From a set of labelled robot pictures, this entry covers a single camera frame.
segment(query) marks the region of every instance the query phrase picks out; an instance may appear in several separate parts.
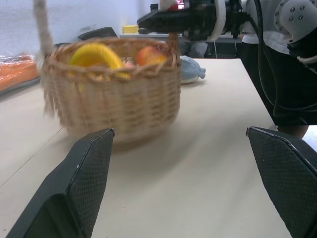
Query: table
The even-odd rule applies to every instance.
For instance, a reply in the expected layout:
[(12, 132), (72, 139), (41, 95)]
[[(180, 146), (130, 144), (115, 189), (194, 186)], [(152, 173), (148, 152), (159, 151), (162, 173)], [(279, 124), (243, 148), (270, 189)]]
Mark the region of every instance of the table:
[[(139, 33), (121, 33), (120, 38), (129, 38), (129, 37), (145, 37), (145, 38), (153, 38), (157, 41), (167, 41), (168, 40), (168, 34), (161, 34), (161, 33), (155, 33), (152, 32), (147, 35), (142, 35)], [(180, 41), (185, 41), (185, 39), (182, 37), (182, 35), (179, 35), (179, 40)], [(221, 35), (217, 40), (217, 43), (241, 43), (241, 40), (234, 39), (230, 35)]]
[[(198, 59), (176, 122), (113, 152), (93, 238), (290, 238), (245, 132), (273, 122), (239, 59)], [(0, 238), (75, 139), (43, 117), (39, 86), (0, 101)]]

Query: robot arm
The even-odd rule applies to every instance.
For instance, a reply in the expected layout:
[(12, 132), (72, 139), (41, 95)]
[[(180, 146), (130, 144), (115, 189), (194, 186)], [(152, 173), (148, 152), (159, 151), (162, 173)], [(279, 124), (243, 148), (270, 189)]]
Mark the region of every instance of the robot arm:
[[(315, 69), (317, 65), (317, 0), (261, 0), (264, 31), (284, 35), (290, 54)], [(190, 41), (216, 40), (231, 32), (254, 33), (254, 0), (185, 0), (179, 11), (153, 11), (138, 20), (152, 32), (178, 32)]]

